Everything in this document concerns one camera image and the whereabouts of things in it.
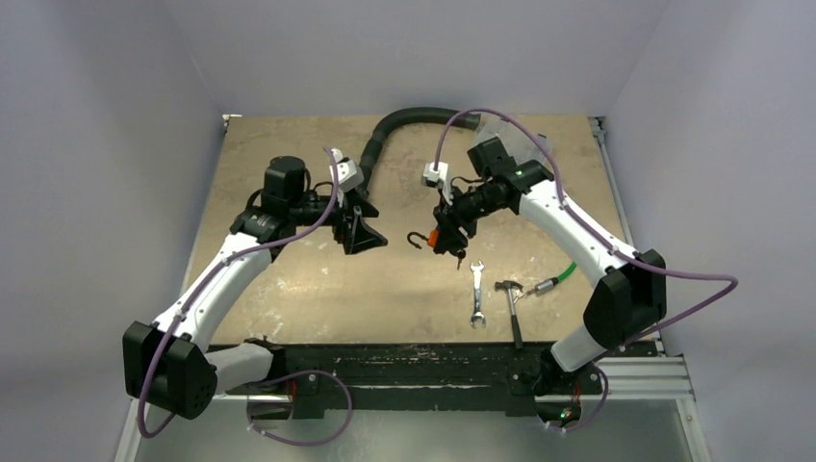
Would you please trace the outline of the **orange black padlock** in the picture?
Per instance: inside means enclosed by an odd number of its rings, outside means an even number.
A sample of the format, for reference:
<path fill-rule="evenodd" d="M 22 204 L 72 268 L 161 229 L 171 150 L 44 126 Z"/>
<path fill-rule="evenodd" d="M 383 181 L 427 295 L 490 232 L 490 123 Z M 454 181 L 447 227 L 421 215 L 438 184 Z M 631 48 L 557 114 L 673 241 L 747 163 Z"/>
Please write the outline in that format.
<path fill-rule="evenodd" d="M 407 242 L 416 249 L 421 249 L 423 244 L 435 249 L 439 238 L 439 229 L 433 229 L 427 236 L 420 232 L 412 231 L 406 236 Z"/>

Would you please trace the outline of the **black key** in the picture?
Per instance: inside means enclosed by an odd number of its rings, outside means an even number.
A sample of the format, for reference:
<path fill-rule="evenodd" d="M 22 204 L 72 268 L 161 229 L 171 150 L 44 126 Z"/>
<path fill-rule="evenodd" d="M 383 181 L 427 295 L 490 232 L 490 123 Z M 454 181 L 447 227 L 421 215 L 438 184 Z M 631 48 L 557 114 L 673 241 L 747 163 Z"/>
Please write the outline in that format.
<path fill-rule="evenodd" d="M 456 270 L 460 270 L 462 267 L 462 263 L 466 257 L 466 251 L 464 249 L 460 249 L 455 253 L 456 257 Z"/>

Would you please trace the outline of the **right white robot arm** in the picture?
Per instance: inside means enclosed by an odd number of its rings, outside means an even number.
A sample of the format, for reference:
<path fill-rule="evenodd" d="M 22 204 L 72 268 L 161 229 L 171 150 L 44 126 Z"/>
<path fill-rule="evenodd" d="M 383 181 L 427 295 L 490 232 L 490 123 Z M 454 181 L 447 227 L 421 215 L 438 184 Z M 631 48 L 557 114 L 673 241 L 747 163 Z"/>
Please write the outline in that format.
<path fill-rule="evenodd" d="M 622 346 L 666 316 L 662 256 L 641 252 L 607 232 L 558 186 L 556 175 L 537 160 L 522 164 L 497 137 L 472 147 L 468 157 L 481 179 L 463 192 L 453 187 L 443 162 L 425 165 L 422 181 L 436 189 L 436 228 L 429 245 L 437 254 L 466 256 L 477 222 L 508 209 L 546 232 L 593 286 L 579 327 L 542 352 L 530 388 L 537 396 L 562 392 L 587 364 Z"/>

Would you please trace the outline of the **silver open-end wrench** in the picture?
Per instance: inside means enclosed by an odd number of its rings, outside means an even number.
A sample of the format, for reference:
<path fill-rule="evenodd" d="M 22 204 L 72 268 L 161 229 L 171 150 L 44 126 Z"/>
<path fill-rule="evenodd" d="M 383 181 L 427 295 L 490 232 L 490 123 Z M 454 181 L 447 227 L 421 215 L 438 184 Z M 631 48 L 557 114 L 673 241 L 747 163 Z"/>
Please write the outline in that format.
<path fill-rule="evenodd" d="M 477 263 L 471 263 L 470 268 L 472 271 L 472 314 L 470 324 L 472 328 L 476 328 L 479 323 L 481 323 L 482 326 L 486 325 L 486 319 L 482 313 L 482 279 L 484 264 L 482 261 L 478 261 Z"/>

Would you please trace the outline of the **small black hammer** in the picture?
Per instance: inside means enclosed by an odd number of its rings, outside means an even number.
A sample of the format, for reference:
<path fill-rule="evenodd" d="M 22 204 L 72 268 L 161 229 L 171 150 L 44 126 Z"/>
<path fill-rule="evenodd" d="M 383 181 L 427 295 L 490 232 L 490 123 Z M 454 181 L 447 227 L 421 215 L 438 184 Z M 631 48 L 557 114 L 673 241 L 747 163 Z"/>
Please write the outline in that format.
<path fill-rule="evenodd" d="M 516 350 L 521 350 L 523 348 L 523 336 L 519 324 L 516 301 L 517 294 L 520 294 L 523 291 L 523 285 L 513 280 L 502 280 L 495 282 L 494 288 L 497 291 L 502 291 L 506 294 L 510 309 L 511 331 L 514 348 Z"/>

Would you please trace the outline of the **clear plastic organizer box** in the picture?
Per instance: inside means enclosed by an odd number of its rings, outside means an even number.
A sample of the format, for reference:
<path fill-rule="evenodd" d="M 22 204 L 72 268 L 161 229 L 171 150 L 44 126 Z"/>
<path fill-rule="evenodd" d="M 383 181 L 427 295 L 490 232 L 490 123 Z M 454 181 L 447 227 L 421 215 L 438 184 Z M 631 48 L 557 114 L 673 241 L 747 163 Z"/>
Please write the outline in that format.
<path fill-rule="evenodd" d="M 468 157 L 478 178 L 518 184 L 523 189 L 554 180 L 547 167 L 550 151 L 546 136 L 493 117 L 485 118 L 476 129 Z"/>

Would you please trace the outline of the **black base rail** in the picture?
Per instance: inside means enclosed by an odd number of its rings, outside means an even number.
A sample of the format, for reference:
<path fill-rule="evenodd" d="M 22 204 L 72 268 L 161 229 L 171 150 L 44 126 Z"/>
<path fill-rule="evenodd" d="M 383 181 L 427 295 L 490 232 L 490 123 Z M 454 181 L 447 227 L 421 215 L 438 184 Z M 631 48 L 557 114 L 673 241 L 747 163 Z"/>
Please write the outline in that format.
<path fill-rule="evenodd" d="M 548 342 L 432 344 L 290 344 L 277 349 L 277 385 L 249 384 L 234 396 L 293 399 L 293 417 L 327 410 L 501 412 L 534 417 L 539 398 L 568 401 L 602 393 L 589 366 L 561 374 L 542 367 Z"/>

